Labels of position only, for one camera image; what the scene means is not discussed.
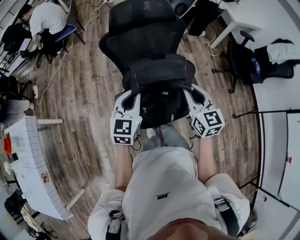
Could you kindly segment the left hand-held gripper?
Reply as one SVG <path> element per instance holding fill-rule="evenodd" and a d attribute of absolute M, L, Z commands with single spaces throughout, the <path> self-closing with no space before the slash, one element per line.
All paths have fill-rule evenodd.
<path fill-rule="evenodd" d="M 142 122 L 140 105 L 140 93 L 134 97 L 131 91 L 128 90 L 115 96 L 115 107 L 129 111 L 128 114 L 121 111 L 112 111 L 110 133 L 114 144 L 133 145 L 135 143 Z"/>

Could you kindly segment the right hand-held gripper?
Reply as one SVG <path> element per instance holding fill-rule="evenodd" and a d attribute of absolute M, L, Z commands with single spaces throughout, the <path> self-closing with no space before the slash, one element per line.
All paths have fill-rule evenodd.
<path fill-rule="evenodd" d="M 200 138 L 218 135 L 225 126 L 220 109 L 211 103 L 210 95 L 196 84 L 192 84 L 191 94 L 184 90 L 189 108 L 191 128 Z"/>

